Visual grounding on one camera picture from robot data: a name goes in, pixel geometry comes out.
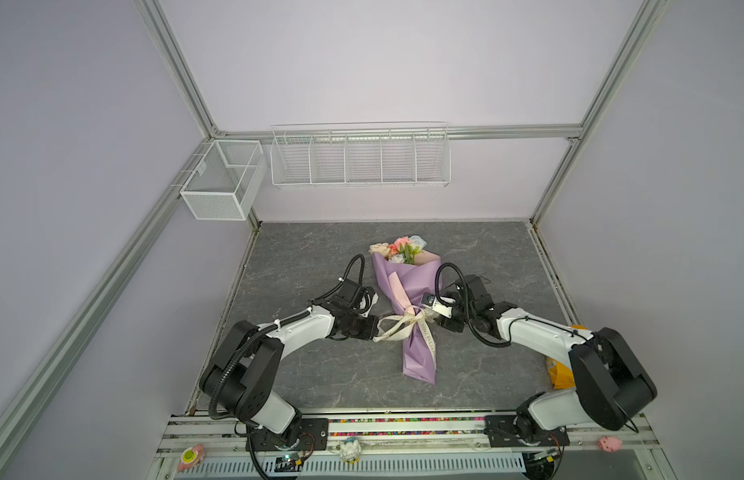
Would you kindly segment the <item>white mesh box basket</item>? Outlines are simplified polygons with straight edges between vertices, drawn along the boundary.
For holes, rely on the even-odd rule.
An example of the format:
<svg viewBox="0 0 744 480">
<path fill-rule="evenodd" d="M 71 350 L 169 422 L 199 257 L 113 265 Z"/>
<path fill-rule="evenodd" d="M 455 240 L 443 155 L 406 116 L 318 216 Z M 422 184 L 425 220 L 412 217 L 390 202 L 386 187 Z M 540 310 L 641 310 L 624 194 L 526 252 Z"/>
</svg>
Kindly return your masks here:
<svg viewBox="0 0 744 480">
<path fill-rule="evenodd" d="M 255 140 L 213 140 L 180 194 L 197 220 L 247 221 L 268 170 Z"/>
</svg>

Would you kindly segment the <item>red pink fake rose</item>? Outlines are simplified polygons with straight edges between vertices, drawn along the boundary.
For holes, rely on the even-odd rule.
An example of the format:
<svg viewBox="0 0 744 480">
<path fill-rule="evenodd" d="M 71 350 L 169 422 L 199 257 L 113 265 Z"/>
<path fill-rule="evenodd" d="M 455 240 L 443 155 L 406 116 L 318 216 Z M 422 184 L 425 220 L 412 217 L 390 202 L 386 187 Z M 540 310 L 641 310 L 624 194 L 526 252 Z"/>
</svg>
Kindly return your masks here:
<svg viewBox="0 0 744 480">
<path fill-rule="evenodd" d="M 406 249 L 409 244 L 410 244 L 410 240 L 408 237 L 400 237 L 396 239 L 393 243 L 389 245 L 389 255 L 390 256 L 399 255 L 401 251 Z"/>
</svg>

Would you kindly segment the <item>aluminium enclosure frame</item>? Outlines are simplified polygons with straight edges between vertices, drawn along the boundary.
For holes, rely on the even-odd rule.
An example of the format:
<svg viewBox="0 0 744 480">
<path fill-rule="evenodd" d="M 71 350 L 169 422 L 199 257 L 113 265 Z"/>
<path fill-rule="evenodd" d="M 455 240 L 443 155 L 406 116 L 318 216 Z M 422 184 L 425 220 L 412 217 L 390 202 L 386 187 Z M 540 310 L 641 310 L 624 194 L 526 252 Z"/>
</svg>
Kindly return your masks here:
<svg viewBox="0 0 744 480">
<path fill-rule="evenodd" d="M 636 1 L 169 1 L 217 126 L 580 120 Z M 201 140 L 131 1 L 0 1 L 0 416 Z M 236 312 L 268 318 L 407 221 L 513 302 L 561 310 L 517 219 L 561 139 L 452 146 L 445 187 L 279 189 Z M 141 476 L 192 390 L 244 253 L 243 222 L 180 205 L 13 462 Z"/>
</svg>

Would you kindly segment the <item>pink purple wrapping paper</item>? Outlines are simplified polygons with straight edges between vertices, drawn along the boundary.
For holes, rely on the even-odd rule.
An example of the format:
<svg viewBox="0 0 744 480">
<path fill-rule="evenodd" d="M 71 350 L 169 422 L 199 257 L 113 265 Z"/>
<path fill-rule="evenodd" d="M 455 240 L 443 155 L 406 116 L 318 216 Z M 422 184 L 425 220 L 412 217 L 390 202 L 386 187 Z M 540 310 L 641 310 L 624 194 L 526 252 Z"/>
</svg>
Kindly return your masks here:
<svg viewBox="0 0 744 480">
<path fill-rule="evenodd" d="M 424 309 L 423 297 L 435 294 L 436 271 L 441 266 L 438 256 L 420 265 L 396 264 L 382 255 L 372 254 L 375 277 L 380 292 L 390 301 L 392 314 L 417 313 Z M 436 360 L 433 360 L 419 331 L 414 331 L 402 343 L 402 372 L 405 376 L 434 385 Z"/>
</svg>

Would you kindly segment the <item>front rail base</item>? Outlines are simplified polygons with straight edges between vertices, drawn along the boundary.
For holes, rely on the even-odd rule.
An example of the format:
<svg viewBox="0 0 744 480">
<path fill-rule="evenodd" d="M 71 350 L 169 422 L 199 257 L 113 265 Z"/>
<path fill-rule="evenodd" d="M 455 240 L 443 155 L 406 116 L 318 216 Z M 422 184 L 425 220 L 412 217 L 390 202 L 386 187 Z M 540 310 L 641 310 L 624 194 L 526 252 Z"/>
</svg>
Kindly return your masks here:
<svg viewBox="0 0 744 480">
<path fill-rule="evenodd" d="M 376 411 L 310 409 L 293 446 L 278 446 L 264 430 L 246 430 L 234 419 L 212 420 L 205 412 L 169 420 L 147 474 L 150 479 L 379 479 L 418 477 L 565 479 L 586 477 L 615 460 L 629 462 L 629 476 L 672 479 L 675 473 L 647 419 L 639 415 L 613 436 L 623 441 L 615 453 L 597 441 L 609 431 L 595 423 L 567 427 L 556 438 L 529 446 L 499 431 L 514 415 L 493 410 Z M 341 461 L 337 446 L 355 437 L 362 446 L 355 464 Z M 202 444 L 204 460 L 177 472 L 182 452 Z"/>
</svg>

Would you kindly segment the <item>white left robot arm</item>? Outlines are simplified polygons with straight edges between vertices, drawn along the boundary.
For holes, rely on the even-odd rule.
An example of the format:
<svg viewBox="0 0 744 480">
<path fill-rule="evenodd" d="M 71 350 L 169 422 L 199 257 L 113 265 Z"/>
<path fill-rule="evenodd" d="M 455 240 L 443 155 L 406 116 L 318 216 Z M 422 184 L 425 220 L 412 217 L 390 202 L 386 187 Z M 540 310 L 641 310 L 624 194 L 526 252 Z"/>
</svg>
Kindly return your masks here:
<svg viewBox="0 0 744 480">
<path fill-rule="evenodd" d="M 265 431 L 278 446 L 293 446 L 301 412 L 273 391 L 283 358 L 317 340 L 337 335 L 370 341 L 379 318 L 368 309 L 308 306 L 282 319 L 234 325 L 209 360 L 199 389 L 209 397 L 212 420 L 234 418 Z"/>
</svg>

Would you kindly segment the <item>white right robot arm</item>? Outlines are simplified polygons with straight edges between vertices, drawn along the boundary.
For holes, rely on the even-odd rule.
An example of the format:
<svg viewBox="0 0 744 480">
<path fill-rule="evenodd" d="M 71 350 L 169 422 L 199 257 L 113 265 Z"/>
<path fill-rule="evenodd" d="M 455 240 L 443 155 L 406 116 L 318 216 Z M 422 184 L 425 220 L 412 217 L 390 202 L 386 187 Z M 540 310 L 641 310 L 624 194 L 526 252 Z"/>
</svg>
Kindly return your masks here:
<svg viewBox="0 0 744 480">
<path fill-rule="evenodd" d="M 463 324 L 485 344 L 520 345 L 561 363 L 574 379 L 572 387 L 541 393 L 516 409 L 499 431 L 519 443 L 537 446 L 569 426 L 595 423 L 617 431 L 656 399 L 658 391 L 627 341 L 614 329 L 576 329 L 543 319 L 508 303 L 475 305 L 448 297 L 425 297 L 424 306 L 442 325 Z"/>
</svg>

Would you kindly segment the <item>yellow snack bag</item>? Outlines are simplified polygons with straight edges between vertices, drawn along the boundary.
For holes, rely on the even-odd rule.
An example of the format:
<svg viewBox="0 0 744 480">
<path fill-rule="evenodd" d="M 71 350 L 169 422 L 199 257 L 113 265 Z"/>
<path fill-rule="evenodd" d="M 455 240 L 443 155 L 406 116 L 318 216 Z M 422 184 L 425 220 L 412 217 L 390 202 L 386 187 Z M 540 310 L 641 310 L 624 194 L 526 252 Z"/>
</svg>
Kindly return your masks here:
<svg viewBox="0 0 744 480">
<path fill-rule="evenodd" d="M 554 348 L 557 356 L 546 355 L 546 369 L 554 390 L 566 390 L 575 386 L 574 374 L 571 367 L 559 360 L 559 357 L 569 359 L 572 348 L 581 346 L 588 339 L 590 331 L 582 325 L 572 325 L 570 331 L 585 331 L 585 335 L 562 333 L 555 336 L 561 345 Z"/>
</svg>

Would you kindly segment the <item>cream printed ribbon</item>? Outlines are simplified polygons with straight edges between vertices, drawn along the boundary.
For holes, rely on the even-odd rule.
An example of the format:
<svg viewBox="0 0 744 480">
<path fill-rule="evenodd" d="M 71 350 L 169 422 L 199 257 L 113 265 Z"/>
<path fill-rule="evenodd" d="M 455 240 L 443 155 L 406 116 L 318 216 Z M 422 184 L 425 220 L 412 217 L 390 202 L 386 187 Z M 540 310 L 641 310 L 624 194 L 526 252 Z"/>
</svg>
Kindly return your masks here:
<svg viewBox="0 0 744 480">
<path fill-rule="evenodd" d="M 438 314 L 431 309 L 424 308 L 417 313 L 406 312 L 404 315 L 388 315 L 379 319 L 374 342 L 403 341 L 414 331 L 419 331 L 433 358 L 436 360 L 436 344 L 429 328 Z"/>
</svg>

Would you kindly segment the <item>white crumpled toy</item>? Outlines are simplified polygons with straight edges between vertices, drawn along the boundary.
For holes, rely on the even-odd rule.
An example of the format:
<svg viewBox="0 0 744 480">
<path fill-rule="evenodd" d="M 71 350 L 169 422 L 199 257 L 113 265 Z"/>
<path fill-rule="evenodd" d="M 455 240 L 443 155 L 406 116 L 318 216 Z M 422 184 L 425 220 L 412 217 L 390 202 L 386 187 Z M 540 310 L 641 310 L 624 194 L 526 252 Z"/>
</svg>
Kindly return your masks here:
<svg viewBox="0 0 744 480">
<path fill-rule="evenodd" d="M 362 446 L 357 438 L 349 437 L 337 446 L 337 451 L 342 462 L 355 464 L 360 460 Z"/>
</svg>

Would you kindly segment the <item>cream fake rose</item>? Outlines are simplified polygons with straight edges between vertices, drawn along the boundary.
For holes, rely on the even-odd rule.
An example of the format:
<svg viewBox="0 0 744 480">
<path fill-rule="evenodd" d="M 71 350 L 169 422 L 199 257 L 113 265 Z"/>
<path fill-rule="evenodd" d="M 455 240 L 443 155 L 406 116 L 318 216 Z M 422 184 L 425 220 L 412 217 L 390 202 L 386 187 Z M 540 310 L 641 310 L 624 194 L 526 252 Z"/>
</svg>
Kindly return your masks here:
<svg viewBox="0 0 744 480">
<path fill-rule="evenodd" d="M 390 245 L 388 243 L 377 243 L 369 247 L 370 254 L 379 254 L 387 258 L 390 254 Z"/>
</svg>

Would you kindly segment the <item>pink pig toy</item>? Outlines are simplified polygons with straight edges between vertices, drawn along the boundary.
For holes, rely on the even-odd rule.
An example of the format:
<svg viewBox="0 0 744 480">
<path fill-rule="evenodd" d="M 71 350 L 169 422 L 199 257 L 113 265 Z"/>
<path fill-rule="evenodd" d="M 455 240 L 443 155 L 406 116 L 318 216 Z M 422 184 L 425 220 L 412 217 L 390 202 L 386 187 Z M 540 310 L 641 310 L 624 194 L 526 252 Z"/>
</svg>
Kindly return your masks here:
<svg viewBox="0 0 744 480">
<path fill-rule="evenodd" d="M 603 436 L 598 439 L 597 445 L 602 451 L 615 453 L 622 449 L 623 441 L 614 436 Z"/>
</svg>

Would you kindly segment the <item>pink green round toy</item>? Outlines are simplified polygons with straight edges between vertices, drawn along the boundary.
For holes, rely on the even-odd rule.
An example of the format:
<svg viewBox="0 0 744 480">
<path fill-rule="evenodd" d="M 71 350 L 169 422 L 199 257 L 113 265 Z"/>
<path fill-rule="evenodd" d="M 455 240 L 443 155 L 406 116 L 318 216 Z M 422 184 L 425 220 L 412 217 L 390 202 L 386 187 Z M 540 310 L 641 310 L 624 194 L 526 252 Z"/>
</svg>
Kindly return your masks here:
<svg viewBox="0 0 744 480">
<path fill-rule="evenodd" d="M 185 449 L 177 466 L 177 472 L 182 473 L 198 466 L 205 458 L 205 449 L 202 444 Z"/>
</svg>

